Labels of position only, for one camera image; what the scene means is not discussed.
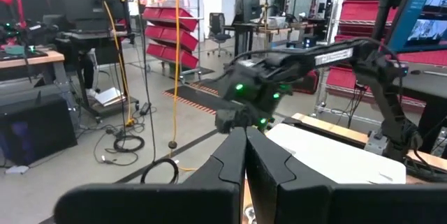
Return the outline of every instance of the monitor screen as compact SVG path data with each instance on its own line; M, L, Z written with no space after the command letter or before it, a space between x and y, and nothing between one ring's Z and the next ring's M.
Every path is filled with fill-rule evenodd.
M388 36L396 52L447 50L447 0L403 0Z

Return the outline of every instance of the black cable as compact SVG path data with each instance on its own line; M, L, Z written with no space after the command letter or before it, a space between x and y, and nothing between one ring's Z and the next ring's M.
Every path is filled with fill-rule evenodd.
M143 61L145 64L145 90L146 90L146 98L147 98L147 102L149 103L149 118L150 118L150 125L151 125L151 131L152 131L152 148L154 149L154 157L152 159L152 162L155 162L156 159L156 147L155 147L155 132L154 132L154 120L152 118L152 103L151 103L151 98L149 96L149 87L147 86L147 64L146 64L146 51L145 51L145 47L146 47L146 37L145 37L145 32L144 32L144 28L143 28L143 23L142 23L142 14L140 13L140 0L137 0L138 2L138 20L140 23L140 34L141 34L141 43L142 43L142 54L143 54Z
M174 168L174 176L170 180L169 184L174 184L176 181L178 181L178 178L179 178L179 167L177 166L175 161L173 161L170 158L161 158L159 160L152 161L152 163L145 169L145 171L141 175L140 183L141 184L146 184L146 176L150 172L150 170L154 169L157 165L160 165L162 163L168 163L168 164L172 165L172 167Z
M354 114L356 113L356 110L357 110L358 106L360 105L360 102L362 101L365 93L366 93L366 91L360 90L360 93L358 94L356 104L353 106L351 113L349 114L348 129L351 127L351 123L352 123Z

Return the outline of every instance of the floor mat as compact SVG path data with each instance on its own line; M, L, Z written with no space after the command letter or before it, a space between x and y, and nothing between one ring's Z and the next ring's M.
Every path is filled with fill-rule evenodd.
M164 91L163 95L172 98L174 96L174 89ZM177 99L181 103L193 106L210 114L216 114L217 110L236 109L241 106L187 86L177 88Z
M217 95L217 91L219 89L219 81L215 82L214 80L207 78L198 82L194 82L191 84L191 86Z

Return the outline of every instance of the power cord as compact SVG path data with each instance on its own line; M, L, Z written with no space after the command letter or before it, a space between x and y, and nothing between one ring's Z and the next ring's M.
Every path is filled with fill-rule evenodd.
M135 159L133 159L130 163L118 163L117 159L109 160L104 155L101 156L101 159L98 158L96 155L96 150L98 149L99 143L104 139L106 135L113 135L115 137L115 141L113 142L113 149L105 148L104 151L108 152L109 154L132 154L135 156ZM137 140L139 141L139 145L128 149L124 147L124 143L126 140ZM108 165L117 165L117 166L129 166L134 164L138 161L139 156L136 153L137 151L140 151L145 146L145 140L142 137L136 136L136 135L126 135L124 133L124 129L117 129L115 127L109 127L106 128L105 133L102 134L102 136L99 138L99 140L96 142L95 147L93 149L93 156L98 163L104 163Z

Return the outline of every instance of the wooden table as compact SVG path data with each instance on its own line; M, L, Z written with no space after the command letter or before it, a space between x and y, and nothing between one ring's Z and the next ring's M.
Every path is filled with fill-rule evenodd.
M55 52L54 50L50 50L45 52L48 54L45 57L32 57L28 59L29 65L36 65L36 64L48 64L52 62L62 62L64 61L64 56L59 53ZM19 66L25 66L26 62L24 59L14 59L9 61L0 61L0 68L12 68L12 67L19 67Z
M319 128L321 130L325 130L325 131L334 133L336 135L341 135L341 136L347 137L348 139L352 140L353 142L366 144L368 141L368 136L364 133L359 133L357 131L350 130L350 129L347 129L347 128L344 128L341 126L337 126L337 125L334 125L334 124L331 124L331 123L328 123L325 121L321 121L319 119L308 117L308 116L300 114L300 113L297 113L297 114L293 115L292 117L294 119L300 120L303 124L306 124L308 126L312 126L315 128ZM421 158L425 159L425 161L427 161L427 163L429 163L430 165L440 168L440 169L447 170L447 160L445 160L443 158L436 157L436 156L432 156L432 155L429 155L426 153L422 153L422 152L419 152L418 154L421 156ZM415 160L419 160L413 154L413 152L409 152L408 155ZM420 184L420 183L425 184L427 182L422 181L417 178L414 178L412 176L407 176L406 183L407 184ZM252 203L251 203L250 189L249 189L248 181L245 180L244 204L243 204L242 209L244 210L245 208L250 207L251 205L252 205ZM248 219L244 214L243 214L242 223L248 224Z

